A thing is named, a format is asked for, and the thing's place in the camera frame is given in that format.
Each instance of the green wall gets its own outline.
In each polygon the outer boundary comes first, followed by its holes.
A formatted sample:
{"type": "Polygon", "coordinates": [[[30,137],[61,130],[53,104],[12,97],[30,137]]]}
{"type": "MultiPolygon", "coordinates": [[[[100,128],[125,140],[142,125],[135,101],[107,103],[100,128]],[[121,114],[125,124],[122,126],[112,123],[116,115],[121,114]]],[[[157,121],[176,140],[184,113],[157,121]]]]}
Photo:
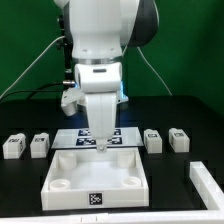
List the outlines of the green wall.
{"type": "MultiPolygon", "coordinates": [[[[174,95],[196,96],[224,114],[224,0],[156,0],[159,33],[142,48],[174,95]]],[[[0,92],[36,56],[60,36],[53,0],[3,1],[0,8],[0,92]]],[[[167,95],[136,49],[124,58],[124,80],[129,96],[167,95]]],[[[62,52],[49,53],[14,88],[35,89],[63,79],[62,52]]],[[[37,97],[59,97],[39,94],[37,97]]]]}

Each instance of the small white block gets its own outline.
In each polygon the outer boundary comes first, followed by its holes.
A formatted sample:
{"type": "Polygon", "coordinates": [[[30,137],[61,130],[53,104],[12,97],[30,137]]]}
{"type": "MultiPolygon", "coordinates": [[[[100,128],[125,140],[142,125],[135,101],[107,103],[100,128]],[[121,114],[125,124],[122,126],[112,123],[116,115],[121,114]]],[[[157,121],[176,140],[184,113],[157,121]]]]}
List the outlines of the small white block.
{"type": "Polygon", "coordinates": [[[11,135],[3,145],[4,159],[19,159],[26,148],[24,134],[11,135]]]}
{"type": "Polygon", "coordinates": [[[35,135],[31,144],[31,157],[32,158],[45,158],[50,147],[49,135],[46,133],[41,133],[40,135],[35,135]]]}
{"type": "Polygon", "coordinates": [[[162,138],[158,131],[151,129],[145,130],[144,144],[149,154],[162,153],[162,138]]]}
{"type": "Polygon", "coordinates": [[[182,129],[172,128],[169,130],[169,143],[176,153],[189,152],[190,139],[182,129]]]}

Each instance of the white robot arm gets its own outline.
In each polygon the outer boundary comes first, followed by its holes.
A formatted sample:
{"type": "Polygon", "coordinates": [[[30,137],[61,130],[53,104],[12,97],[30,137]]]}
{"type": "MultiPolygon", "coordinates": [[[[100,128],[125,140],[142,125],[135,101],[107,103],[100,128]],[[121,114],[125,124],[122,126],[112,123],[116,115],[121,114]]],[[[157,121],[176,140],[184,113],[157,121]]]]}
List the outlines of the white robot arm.
{"type": "Polygon", "coordinates": [[[80,87],[78,92],[69,89],[63,94],[62,108],[73,115],[74,101],[84,98],[91,135],[97,150],[104,152],[115,128],[121,46],[142,46],[153,38],[158,29],[156,5],[154,0],[54,1],[64,13],[80,87]]]}

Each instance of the black table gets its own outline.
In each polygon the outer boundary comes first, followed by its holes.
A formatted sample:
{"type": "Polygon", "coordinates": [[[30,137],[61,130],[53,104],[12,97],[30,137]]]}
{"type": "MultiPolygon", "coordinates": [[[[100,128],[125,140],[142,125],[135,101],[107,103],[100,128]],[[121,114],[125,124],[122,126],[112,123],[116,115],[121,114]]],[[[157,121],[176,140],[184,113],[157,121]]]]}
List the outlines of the black table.
{"type": "Polygon", "coordinates": [[[118,106],[117,127],[156,129],[163,139],[163,153],[149,155],[140,148],[150,187],[146,208],[42,211],[40,191],[54,150],[48,158],[31,159],[35,134],[46,132],[53,143],[58,129],[86,128],[79,112],[66,117],[59,100],[17,100],[0,104],[0,144],[12,134],[24,133],[27,148],[19,160],[4,160],[0,152],[0,218],[85,213],[150,212],[206,209],[189,179],[189,163],[202,161],[219,186],[224,187],[224,118],[193,97],[133,97],[118,106]],[[191,140],[190,153],[175,154],[168,143],[170,128],[183,129],[191,140]]]}

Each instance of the white cable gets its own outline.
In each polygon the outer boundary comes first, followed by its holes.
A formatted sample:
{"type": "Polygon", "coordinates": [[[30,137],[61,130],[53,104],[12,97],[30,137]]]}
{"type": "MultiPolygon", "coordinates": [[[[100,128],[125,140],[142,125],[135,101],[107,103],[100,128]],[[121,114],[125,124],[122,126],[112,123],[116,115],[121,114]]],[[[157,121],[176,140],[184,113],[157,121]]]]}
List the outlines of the white cable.
{"type": "Polygon", "coordinates": [[[48,45],[48,47],[36,58],[36,60],[34,60],[34,62],[19,76],[19,78],[16,79],[16,81],[9,86],[0,96],[0,100],[2,99],[2,97],[9,91],[11,90],[18,82],[19,80],[36,64],[36,62],[49,50],[49,48],[58,40],[65,38],[64,36],[62,37],[58,37],[57,39],[55,39],[53,42],[51,42],[51,44],[48,45]]]}
{"type": "Polygon", "coordinates": [[[122,53],[122,57],[124,57],[124,55],[125,55],[127,49],[128,49],[128,45],[125,46],[125,48],[124,48],[124,50],[123,50],[123,53],[122,53]]]}
{"type": "Polygon", "coordinates": [[[143,58],[144,62],[149,66],[149,68],[156,74],[156,76],[159,78],[159,80],[163,83],[163,85],[165,86],[165,88],[167,89],[167,91],[169,92],[170,96],[172,96],[172,92],[170,91],[169,87],[166,85],[166,83],[163,81],[163,79],[161,78],[161,76],[157,73],[157,71],[152,67],[152,65],[149,64],[149,62],[147,61],[147,59],[145,58],[144,54],[142,53],[141,49],[139,47],[137,47],[139,54],[141,55],[141,57],[143,58]]]}

